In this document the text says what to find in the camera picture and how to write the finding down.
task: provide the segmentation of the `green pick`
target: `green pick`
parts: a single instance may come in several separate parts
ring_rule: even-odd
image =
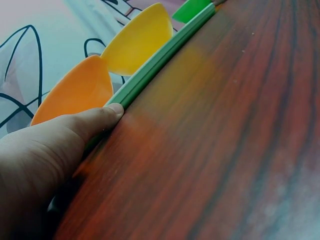
[[[178,22],[187,24],[198,13],[205,9],[211,0],[187,0],[173,15],[172,18]]]

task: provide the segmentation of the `reddish-brown wood surface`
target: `reddish-brown wood surface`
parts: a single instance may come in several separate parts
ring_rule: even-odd
[[[319,0],[227,1],[82,166],[55,237],[320,239],[319,93]]]

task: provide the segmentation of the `green plastic strip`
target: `green plastic strip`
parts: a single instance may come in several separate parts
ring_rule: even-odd
[[[180,31],[160,48],[105,104],[118,103],[126,110],[143,89],[151,82],[167,62],[185,45],[185,43],[215,14],[215,6],[210,3],[199,12]],[[85,147],[84,156],[106,136],[101,133]]]

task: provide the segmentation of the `black line drawing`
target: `black line drawing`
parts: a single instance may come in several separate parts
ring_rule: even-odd
[[[34,89],[34,98],[30,101],[30,97],[32,97],[32,88],[35,88],[34,83],[31,83],[30,88],[25,86],[26,81],[28,79],[24,79],[25,76],[21,76],[21,74],[16,75],[16,71],[24,72],[23,64],[17,64],[23,62],[24,59],[20,59],[21,56],[25,56],[21,54],[20,51],[24,49],[21,48],[22,43],[29,44],[36,48],[37,54],[35,53],[34,56],[34,67],[37,69],[37,78],[34,79],[37,81],[38,87]],[[11,53],[4,54],[4,51],[10,51]],[[0,76],[0,101],[2,99],[6,100],[8,103],[14,103],[17,108],[12,108],[7,105],[7,109],[12,108],[11,114],[9,114],[5,119],[0,122],[0,128],[6,125],[7,133],[14,132],[16,130],[22,129],[27,127],[30,123],[31,119],[34,116],[34,113],[28,108],[34,102],[37,102],[37,107],[42,102],[42,85],[43,85],[43,62],[42,62],[42,50],[41,50],[41,43],[40,38],[37,33],[37,30],[32,25],[24,26],[17,31],[15,31],[11,36],[8,37],[0,45],[0,62],[7,63],[5,72],[3,76]],[[32,69],[26,69],[25,72],[31,72]]]

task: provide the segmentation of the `wooden table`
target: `wooden table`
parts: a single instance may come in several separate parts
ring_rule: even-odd
[[[57,239],[320,239],[320,2],[229,0],[81,166]]]

